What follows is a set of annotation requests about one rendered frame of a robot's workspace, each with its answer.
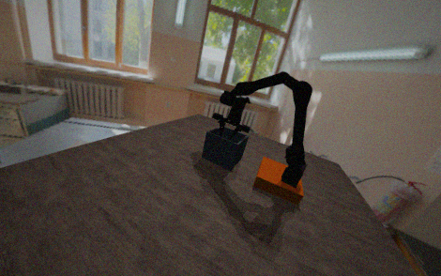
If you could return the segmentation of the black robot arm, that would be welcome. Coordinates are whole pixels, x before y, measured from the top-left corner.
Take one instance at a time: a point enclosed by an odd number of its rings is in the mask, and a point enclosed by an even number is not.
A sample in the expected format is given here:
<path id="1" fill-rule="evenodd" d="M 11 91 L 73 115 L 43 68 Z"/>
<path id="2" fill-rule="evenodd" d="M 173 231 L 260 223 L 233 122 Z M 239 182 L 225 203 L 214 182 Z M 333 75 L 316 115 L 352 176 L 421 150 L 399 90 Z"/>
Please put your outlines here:
<path id="1" fill-rule="evenodd" d="M 303 138 L 307 118 L 306 111 L 312 95 L 312 86 L 307 82 L 296 80 L 286 72 L 280 72 L 254 82 L 246 81 L 237 83 L 232 92 L 224 91 L 220 96 L 220 102 L 243 111 L 246 103 L 251 103 L 251 101 L 250 98 L 242 98 L 242 96 L 249 96 L 256 90 L 269 88 L 278 84 L 285 84 L 293 90 L 294 103 L 296 106 L 293 143 L 286 148 L 285 155 L 289 165 L 285 168 L 281 176 L 284 183 L 296 188 L 306 167 Z"/>

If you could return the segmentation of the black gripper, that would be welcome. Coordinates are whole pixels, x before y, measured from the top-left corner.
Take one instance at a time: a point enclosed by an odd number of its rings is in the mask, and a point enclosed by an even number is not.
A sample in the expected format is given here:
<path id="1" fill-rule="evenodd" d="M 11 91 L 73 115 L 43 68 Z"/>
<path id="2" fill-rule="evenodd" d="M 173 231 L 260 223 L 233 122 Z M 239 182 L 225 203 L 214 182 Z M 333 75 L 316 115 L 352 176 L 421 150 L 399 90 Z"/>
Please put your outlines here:
<path id="1" fill-rule="evenodd" d="M 222 135 L 222 132 L 223 132 L 223 129 L 224 129 L 224 126 L 225 126 L 226 123 L 229 123 L 229 124 L 231 124 L 233 126 L 236 126 L 236 129 L 232 133 L 232 135 L 231 135 L 229 140 L 231 140 L 234 137 L 234 135 L 237 132 L 239 132 L 239 131 L 243 130 L 246 133 L 249 133 L 249 131 L 251 129 L 249 126 L 246 126 L 244 124 L 243 125 L 238 124 L 238 121 L 239 121 L 239 118 L 242 115 L 242 112 L 243 111 L 240 111 L 237 108 L 232 107 L 227 118 L 225 118 L 225 117 L 223 117 L 223 115 L 220 115 L 220 114 L 217 114 L 217 113 L 213 114 L 212 118 L 219 120 L 218 122 L 220 123 L 220 137 Z M 228 121 L 228 120 L 231 120 L 231 122 Z M 235 123 L 233 123 L 233 122 L 235 122 Z"/>

